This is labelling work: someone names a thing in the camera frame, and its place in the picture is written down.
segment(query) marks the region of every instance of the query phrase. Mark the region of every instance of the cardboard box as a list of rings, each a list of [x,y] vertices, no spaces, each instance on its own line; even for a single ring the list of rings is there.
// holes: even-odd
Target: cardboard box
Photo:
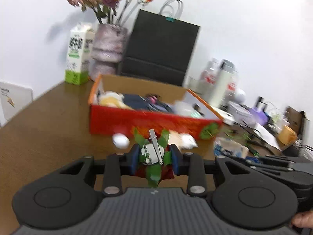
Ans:
[[[97,95],[106,91],[122,94],[158,94],[162,101],[172,104],[176,100],[183,100],[190,104],[197,104],[204,118],[181,117],[175,114],[151,112],[148,110],[126,110],[98,105]],[[179,133],[189,133],[195,139],[214,139],[208,132],[214,125],[220,128],[221,116],[191,90],[164,84],[160,82],[142,80],[116,75],[100,75],[95,81],[88,103],[90,105],[90,133],[113,135],[123,133],[133,136],[136,127],[139,133],[148,137],[149,129],[161,133],[162,129],[174,130]]]
[[[71,30],[66,55],[65,82],[81,85],[88,81],[89,58],[94,40],[91,24],[78,23]]]

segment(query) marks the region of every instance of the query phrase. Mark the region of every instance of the white paper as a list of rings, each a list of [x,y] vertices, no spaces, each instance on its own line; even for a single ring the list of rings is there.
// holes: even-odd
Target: white paper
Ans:
[[[267,142],[267,144],[281,151],[281,148],[279,147],[276,138],[272,134],[270,134],[262,125],[256,123],[255,129],[258,130],[261,134],[259,134],[256,131],[255,133],[258,134],[262,139],[264,139]]]

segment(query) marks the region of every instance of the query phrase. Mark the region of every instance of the gray ribbed panel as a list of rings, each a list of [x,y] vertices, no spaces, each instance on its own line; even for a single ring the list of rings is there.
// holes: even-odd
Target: gray ribbed panel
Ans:
[[[70,228],[43,231],[26,226],[15,235],[295,235],[287,227],[247,231],[220,220],[204,199],[185,195],[180,188],[129,188],[105,198],[97,211]]]

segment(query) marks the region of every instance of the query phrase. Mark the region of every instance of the brown tabletop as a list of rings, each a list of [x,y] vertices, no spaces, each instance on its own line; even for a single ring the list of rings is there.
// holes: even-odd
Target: brown tabletop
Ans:
[[[10,234],[18,228],[11,200],[23,185],[84,155],[104,159],[108,154],[120,152],[110,136],[89,134],[87,99],[91,86],[92,82],[82,86],[62,83],[0,130],[0,235]],[[198,141],[198,145],[193,152],[205,159],[214,159],[212,142]],[[263,148],[256,149],[261,155],[268,154]],[[207,175],[207,181],[208,188],[213,190],[212,175]],[[122,183],[124,188],[148,185],[145,179],[130,176],[123,176]],[[95,188],[99,189],[100,185],[101,175],[98,175]],[[184,190],[186,186],[186,176],[160,183],[160,187],[182,187]]]

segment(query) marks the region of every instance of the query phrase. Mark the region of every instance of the white and green carton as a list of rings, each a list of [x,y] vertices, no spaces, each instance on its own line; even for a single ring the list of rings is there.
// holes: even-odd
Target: white and green carton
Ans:
[[[71,30],[66,56],[65,81],[81,85],[88,81],[90,52],[94,31],[89,23],[78,23]]]

